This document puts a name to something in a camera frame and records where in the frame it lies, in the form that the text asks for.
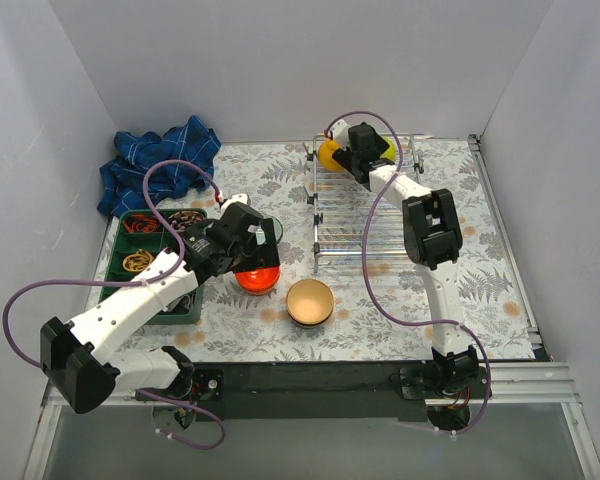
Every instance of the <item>cable clip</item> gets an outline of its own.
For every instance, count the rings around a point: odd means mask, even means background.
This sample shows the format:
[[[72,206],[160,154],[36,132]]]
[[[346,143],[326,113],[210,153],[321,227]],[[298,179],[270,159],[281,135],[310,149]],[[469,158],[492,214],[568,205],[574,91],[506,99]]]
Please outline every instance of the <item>cable clip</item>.
[[[139,278],[138,281],[142,284],[143,287],[147,287],[149,289],[149,291],[153,294],[153,296],[156,297],[156,300],[158,300],[158,303],[162,307],[162,311],[163,312],[168,312],[169,311],[169,307],[167,306],[166,303],[164,303],[162,301],[162,298],[160,297],[160,295],[158,295],[158,292],[156,292],[153,289],[153,287],[151,286],[151,284],[149,283],[149,281],[146,278]]]

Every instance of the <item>yellow fruit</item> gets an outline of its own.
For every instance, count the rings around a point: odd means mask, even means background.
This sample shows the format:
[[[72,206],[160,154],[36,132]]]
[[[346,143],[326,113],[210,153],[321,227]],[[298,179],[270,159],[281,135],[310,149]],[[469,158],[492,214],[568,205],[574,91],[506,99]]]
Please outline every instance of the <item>yellow fruit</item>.
[[[396,163],[396,145],[390,140],[388,137],[382,137],[385,142],[389,144],[389,148],[387,148],[380,158],[386,158],[390,162]]]
[[[340,147],[335,140],[329,139],[325,140],[322,142],[322,145],[320,145],[320,148],[318,149],[318,161],[320,162],[320,165],[325,168],[325,170],[329,170],[330,172],[339,172],[340,170],[344,169],[344,167],[336,162],[332,157],[333,152],[339,148]]]

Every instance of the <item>dish rack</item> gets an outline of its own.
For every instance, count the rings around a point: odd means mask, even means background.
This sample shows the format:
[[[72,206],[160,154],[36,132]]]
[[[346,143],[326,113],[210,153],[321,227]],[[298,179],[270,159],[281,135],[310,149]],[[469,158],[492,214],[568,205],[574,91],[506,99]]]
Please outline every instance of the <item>dish rack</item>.
[[[399,138],[405,158],[402,171],[420,183],[423,156],[413,148],[418,138],[413,134],[399,135]],[[307,164],[313,173],[307,202],[313,204],[314,275],[321,265],[332,265],[334,261],[360,265],[362,232],[375,199],[375,194],[357,184],[349,172],[331,172],[320,165],[318,142],[324,139],[324,135],[314,136],[312,151],[305,145],[307,160],[313,164]],[[385,199],[376,209],[367,252],[370,258],[410,262],[404,248],[402,212]]]

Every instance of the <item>floral tablecloth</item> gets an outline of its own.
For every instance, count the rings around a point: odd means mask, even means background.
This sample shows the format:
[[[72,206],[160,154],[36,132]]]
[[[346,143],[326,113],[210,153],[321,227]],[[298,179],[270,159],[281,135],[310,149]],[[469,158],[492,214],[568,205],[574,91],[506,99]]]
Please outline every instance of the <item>floral tablecloth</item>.
[[[533,358],[526,312],[513,288],[513,274],[486,198],[464,141],[417,143],[425,159],[421,182],[452,191],[462,224],[464,246],[459,261],[459,287],[465,320],[483,341],[491,358]],[[314,329],[295,326],[285,309],[289,287],[313,277],[313,207],[303,187],[312,175],[305,170],[300,143],[224,145],[215,159],[215,180],[225,195],[249,193],[258,211],[277,217],[284,226],[279,245],[281,278],[268,295],[245,293],[232,274],[205,283],[202,317],[192,326],[144,326],[122,349],[175,345],[193,361],[398,360],[431,357],[431,328],[405,328],[384,319],[372,306],[357,263],[327,264],[317,278],[336,297],[330,319]],[[191,190],[185,198],[165,200],[160,207],[202,207],[219,215],[211,190]],[[103,278],[118,221],[109,227],[96,278]],[[378,259],[370,267],[372,283],[389,311],[411,321],[429,319],[424,285],[408,260]],[[92,289],[90,305],[97,302]]]

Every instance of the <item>rubber band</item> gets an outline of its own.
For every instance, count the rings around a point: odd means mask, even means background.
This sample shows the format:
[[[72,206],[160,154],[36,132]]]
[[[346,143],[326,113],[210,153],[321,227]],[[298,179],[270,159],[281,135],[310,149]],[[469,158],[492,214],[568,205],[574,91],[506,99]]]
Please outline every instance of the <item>rubber band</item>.
[[[183,233],[187,228],[204,220],[205,216],[197,210],[183,210],[169,215],[167,221],[176,232]]]
[[[122,268],[127,272],[140,273],[144,271],[153,260],[153,255],[146,250],[140,249],[136,253],[126,256],[124,260],[122,260]]]
[[[160,223],[155,217],[143,213],[133,213],[122,222],[128,233],[153,233],[158,231]]]

